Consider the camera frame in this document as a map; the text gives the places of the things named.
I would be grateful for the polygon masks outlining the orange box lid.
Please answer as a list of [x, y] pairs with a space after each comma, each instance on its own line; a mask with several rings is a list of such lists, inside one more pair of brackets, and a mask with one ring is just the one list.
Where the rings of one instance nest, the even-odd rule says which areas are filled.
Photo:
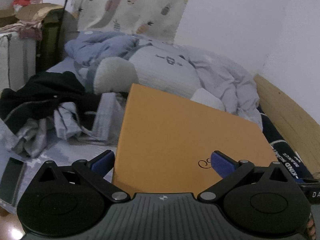
[[257, 124], [189, 99], [132, 85], [112, 182], [130, 195], [199, 194], [218, 182], [210, 156], [268, 166], [276, 156]]

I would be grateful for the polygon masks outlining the black printed cushion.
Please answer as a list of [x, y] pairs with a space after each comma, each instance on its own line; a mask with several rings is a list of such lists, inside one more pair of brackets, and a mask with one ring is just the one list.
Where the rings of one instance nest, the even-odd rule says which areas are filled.
[[271, 145], [278, 161], [283, 164], [297, 182], [306, 183], [308, 180], [314, 180], [313, 175], [303, 161], [278, 132], [270, 118], [262, 110], [261, 106], [258, 107], [258, 111], [263, 123], [263, 134]]

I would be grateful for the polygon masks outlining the black smartphone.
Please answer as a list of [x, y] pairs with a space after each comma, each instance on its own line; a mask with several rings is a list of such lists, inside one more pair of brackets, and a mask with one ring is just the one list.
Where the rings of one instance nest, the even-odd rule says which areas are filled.
[[1, 177], [1, 200], [14, 205], [25, 172], [25, 162], [10, 157]]

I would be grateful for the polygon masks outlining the wooden bed headboard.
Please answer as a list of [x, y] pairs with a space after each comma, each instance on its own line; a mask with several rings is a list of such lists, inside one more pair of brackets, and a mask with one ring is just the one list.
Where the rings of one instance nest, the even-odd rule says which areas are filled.
[[260, 75], [254, 77], [260, 105], [276, 129], [299, 154], [311, 172], [319, 176], [319, 124], [278, 87]]

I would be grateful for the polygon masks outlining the black garment pile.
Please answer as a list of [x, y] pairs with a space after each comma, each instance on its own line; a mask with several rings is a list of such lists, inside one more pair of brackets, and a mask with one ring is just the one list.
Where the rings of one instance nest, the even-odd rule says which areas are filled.
[[76, 105], [80, 124], [92, 129], [101, 96], [88, 93], [72, 72], [42, 72], [32, 76], [19, 90], [1, 93], [1, 119], [16, 134], [28, 119], [52, 116], [64, 102]]

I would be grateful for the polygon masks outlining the grey crumpled duvet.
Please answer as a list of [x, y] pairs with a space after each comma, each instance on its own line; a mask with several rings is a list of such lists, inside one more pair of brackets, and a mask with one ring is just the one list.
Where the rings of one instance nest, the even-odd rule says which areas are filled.
[[202, 87], [222, 101], [226, 112], [254, 122], [263, 129], [257, 85], [244, 67], [212, 51], [192, 46], [175, 47], [195, 68]]

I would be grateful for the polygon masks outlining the light blue blanket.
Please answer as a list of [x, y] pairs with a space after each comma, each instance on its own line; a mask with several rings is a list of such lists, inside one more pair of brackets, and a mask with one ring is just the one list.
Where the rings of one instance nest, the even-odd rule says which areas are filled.
[[151, 45], [151, 41], [142, 36], [119, 31], [84, 31], [68, 41], [64, 50], [77, 65], [90, 67], [109, 57], [129, 60], [139, 49]]

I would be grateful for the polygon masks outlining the grey green backrest pillow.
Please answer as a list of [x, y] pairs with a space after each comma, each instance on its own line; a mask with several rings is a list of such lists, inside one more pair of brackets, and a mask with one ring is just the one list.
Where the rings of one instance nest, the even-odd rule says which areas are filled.
[[127, 93], [134, 83], [226, 110], [203, 88], [195, 68], [182, 55], [153, 44], [138, 46], [123, 58], [98, 59], [88, 69], [85, 88], [95, 94]]

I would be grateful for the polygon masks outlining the brown cardboard box pile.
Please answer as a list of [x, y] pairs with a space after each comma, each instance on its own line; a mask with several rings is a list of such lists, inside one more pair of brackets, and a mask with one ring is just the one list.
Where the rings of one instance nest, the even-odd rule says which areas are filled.
[[43, 72], [65, 56], [64, 45], [77, 34], [77, 19], [61, 5], [32, 4], [1, 10], [1, 34], [17, 35], [34, 51], [35, 72]]

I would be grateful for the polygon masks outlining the black clothes rack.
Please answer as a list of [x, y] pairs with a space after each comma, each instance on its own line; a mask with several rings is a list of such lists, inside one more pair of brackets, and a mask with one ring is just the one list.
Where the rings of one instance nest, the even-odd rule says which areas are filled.
[[20, 38], [36, 41], [36, 69], [43, 71], [58, 63], [61, 59], [60, 43], [62, 26], [68, 0], [63, 5], [53, 3], [14, 6], [15, 17], [23, 27], [18, 31]]

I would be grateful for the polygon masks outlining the pineapple print curtain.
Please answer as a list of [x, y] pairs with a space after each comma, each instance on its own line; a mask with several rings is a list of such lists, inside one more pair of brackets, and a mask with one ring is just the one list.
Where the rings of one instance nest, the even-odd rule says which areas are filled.
[[173, 42], [189, 0], [74, 0], [78, 31], [121, 31]]

